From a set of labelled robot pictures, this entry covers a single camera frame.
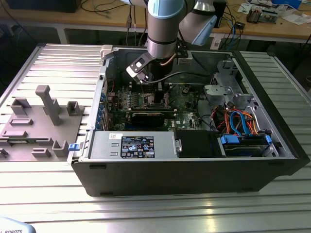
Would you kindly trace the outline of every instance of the circuit board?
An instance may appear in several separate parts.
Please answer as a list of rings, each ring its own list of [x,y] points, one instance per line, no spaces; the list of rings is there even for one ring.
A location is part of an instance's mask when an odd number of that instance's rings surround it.
[[[161,103],[154,103],[154,93],[146,87],[122,87],[111,93],[109,104],[109,125],[112,131],[174,131],[200,130],[202,121],[196,112],[198,92],[190,86],[175,85],[164,94]],[[137,127],[132,124],[134,113],[161,114],[164,117],[160,127]]]

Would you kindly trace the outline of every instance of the aluminum workbench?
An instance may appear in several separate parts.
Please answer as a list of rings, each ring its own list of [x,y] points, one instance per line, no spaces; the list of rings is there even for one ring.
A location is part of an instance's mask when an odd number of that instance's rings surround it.
[[[51,96],[60,104],[74,99],[86,107],[79,130],[79,135],[84,135],[102,62],[100,49],[53,44],[37,47],[0,99],[0,127],[12,113],[8,105],[14,98],[27,97],[31,105],[42,104],[33,94],[41,83],[51,87]],[[242,52],[310,156],[311,107],[307,93],[277,58],[256,54],[252,57]],[[276,68],[283,72],[273,72]],[[261,78],[262,73],[268,78]],[[291,96],[294,91],[289,90],[294,89],[301,96]],[[94,198],[86,194],[67,162],[2,162],[0,216],[30,223],[38,233],[307,233],[311,232],[310,180],[308,164],[260,192]]]

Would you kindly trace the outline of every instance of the motherboard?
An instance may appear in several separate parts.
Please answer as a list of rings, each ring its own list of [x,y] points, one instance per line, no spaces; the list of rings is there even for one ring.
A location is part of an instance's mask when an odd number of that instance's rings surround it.
[[[111,131],[200,130],[198,91],[188,84],[170,85],[157,101],[150,85],[122,86],[107,95]]]

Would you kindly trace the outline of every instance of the blue cable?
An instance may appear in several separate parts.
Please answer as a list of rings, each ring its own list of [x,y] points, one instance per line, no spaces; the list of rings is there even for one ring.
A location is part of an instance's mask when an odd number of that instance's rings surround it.
[[[245,122],[245,118],[244,118],[243,114],[240,113],[240,112],[238,112],[238,111],[234,111],[233,113],[231,113],[231,116],[230,116],[230,126],[231,126],[231,128],[232,128],[233,131],[236,132],[239,136],[242,136],[242,134],[241,134],[241,133],[234,127],[234,125],[233,125],[233,116],[234,116],[236,113],[239,113],[240,116],[241,116],[241,122],[242,122],[243,129],[244,129],[245,134],[250,134],[250,131],[249,131],[248,127],[246,126],[246,122]]]
[[[234,41],[235,28],[234,28],[234,25],[233,25],[233,23],[232,23],[232,21],[231,21],[230,19],[227,19],[227,21],[229,21],[229,23],[231,24],[231,26],[232,26],[232,31],[233,31],[233,33],[232,33],[232,39],[231,39],[231,42],[230,42],[229,47],[228,47],[228,49],[227,49],[227,50],[230,50],[231,47],[232,47],[232,43],[233,43],[233,41]]]

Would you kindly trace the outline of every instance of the warning label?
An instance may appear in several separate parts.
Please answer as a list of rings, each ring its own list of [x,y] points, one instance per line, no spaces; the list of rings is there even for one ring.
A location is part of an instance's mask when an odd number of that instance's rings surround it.
[[[121,157],[131,158],[154,158],[155,142],[153,136],[122,137]]]

